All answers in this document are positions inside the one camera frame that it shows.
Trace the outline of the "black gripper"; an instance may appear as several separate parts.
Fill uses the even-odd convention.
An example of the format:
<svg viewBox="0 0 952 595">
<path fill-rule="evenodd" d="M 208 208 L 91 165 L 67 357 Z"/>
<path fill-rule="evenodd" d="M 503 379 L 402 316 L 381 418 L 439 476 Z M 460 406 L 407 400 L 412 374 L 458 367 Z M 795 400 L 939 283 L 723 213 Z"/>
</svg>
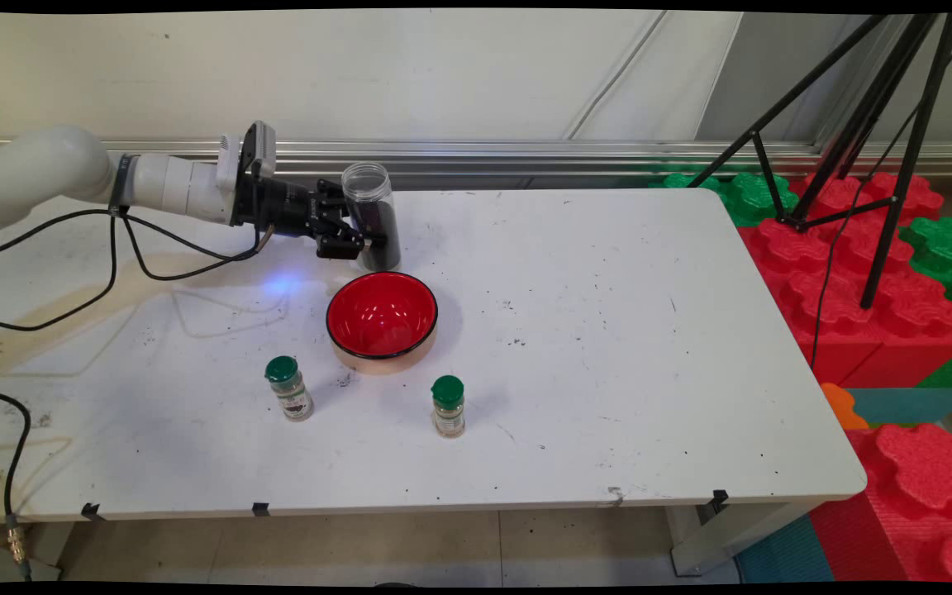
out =
<svg viewBox="0 0 952 595">
<path fill-rule="evenodd" d="M 320 222 L 315 230 L 310 215 L 313 204 Z M 275 235 L 311 237 L 318 259 L 357 260 L 373 257 L 386 247 L 385 235 L 364 235 L 348 225 L 349 217 L 343 188 L 327 179 L 318 179 L 313 189 L 254 174 L 241 174 L 236 181 L 233 226 L 252 225 L 258 234 L 272 227 Z"/>
</svg>

